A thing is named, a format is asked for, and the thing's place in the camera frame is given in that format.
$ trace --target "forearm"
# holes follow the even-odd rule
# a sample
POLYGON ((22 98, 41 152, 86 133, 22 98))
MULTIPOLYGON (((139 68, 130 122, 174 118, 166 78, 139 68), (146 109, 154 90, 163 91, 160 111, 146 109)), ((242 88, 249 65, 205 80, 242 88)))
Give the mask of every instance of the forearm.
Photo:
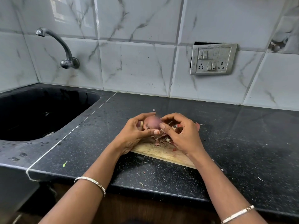
MULTIPOLYGON (((248 201, 222 173, 206 151, 193 154, 190 156, 190 159, 204 180, 207 192, 221 220, 250 206, 248 201)), ((251 210, 230 221, 230 224, 237 223, 258 224, 266 222, 255 210, 251 210)))
MULTIPOLYGON (((111 143, 84 176, 96 180, 107 189, 120 155, 117 145, 111 143)), ((40 223, 91 223, 102 198, 103 192, 97 185, 88 180, 78 180, 40 223)))

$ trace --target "wall tile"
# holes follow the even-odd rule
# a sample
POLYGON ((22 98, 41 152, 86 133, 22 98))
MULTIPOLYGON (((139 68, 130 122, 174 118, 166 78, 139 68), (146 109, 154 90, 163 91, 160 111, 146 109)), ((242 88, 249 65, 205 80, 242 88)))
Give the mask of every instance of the wall tile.
POLYGON ((185 0, 179 44, 238 43, 266 50, 286 0, 185 0))
POLYGON ((21 27, 11 0, 1 0, 0 31, 21 32, 21 27))
POLYGON ((26 35, 34 54, 41 82, 103 89, 98 40, 66 38, 72 55, 80 61, 78 69, 64 69, 60 61, 66 58, 62 45, 54 38, 26 35))
POLYGON ((181 0, 97 0, 99 38, 176 42, 181 0))
POLYGON ((262 55, 237 51, 231 75, 190 75, 192 47, 178 46, 170 96, 241 104, 262 55))
POLYGON ((244 105, 299 110, 299 55, 266 53, 244 105))
POLYGON ((23 35, 0 32, 0 92, 37 83, 23 35))
POLYGON ((105 90, 169 95, 176 46, 100 42, 105 90))
POLYGON ((299 0, 288 0, 268 52, 299 54, 299 0))
POLYGON ((65 37, 97 39, 94 0, 13 0, 25 33, 45 27, 65 37))

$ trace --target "faucet spout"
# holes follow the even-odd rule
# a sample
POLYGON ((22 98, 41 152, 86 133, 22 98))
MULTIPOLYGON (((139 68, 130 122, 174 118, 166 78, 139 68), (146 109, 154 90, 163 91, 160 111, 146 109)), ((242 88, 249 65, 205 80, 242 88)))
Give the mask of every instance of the faucet spout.
POLYGON ((70 67, 73 68, 79 68, 80 66, 80 62, 77 58, 72 56, 71 50, 69 49, 68 45, 62 40, 62 38, 54 33, 53 31, 47 29, 47 28, 42 28, 40 27, 39 29, 37 29, 37 31, 35 32, 36 35, 41 36, 41 37, 45 37, 45 34, 48 34, 50 36, 52 36, 53 38, 55 38, 64 48, 65 54, 66 54, 66 60, 62 60, 60 62, 60 65, 65 68, 68 69, 70 67))

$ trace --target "onion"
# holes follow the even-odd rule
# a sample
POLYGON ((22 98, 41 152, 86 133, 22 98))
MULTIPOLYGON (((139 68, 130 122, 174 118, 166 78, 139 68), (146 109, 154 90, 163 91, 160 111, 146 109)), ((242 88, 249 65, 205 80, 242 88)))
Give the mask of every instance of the onion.
POLYGON ((161 129, 161 127, 159 125, 160 123, 162 123, 162 121, 157 116, 149 116, 144 120, 142 128, 144 130, 147 130, 147 129, 160 130, 161 129))

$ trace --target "cutting board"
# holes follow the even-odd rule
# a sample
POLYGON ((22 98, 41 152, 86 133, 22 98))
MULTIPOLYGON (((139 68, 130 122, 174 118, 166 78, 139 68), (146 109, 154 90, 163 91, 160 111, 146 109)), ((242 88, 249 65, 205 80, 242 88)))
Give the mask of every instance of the cutting board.
POLYGON ((144 138, 133 147, 131 152, 196 169, 189 158, 174 145, 167 142, 166 144, 159 143, 159 146, 155 146, 155 139, 151 137, 144 138))

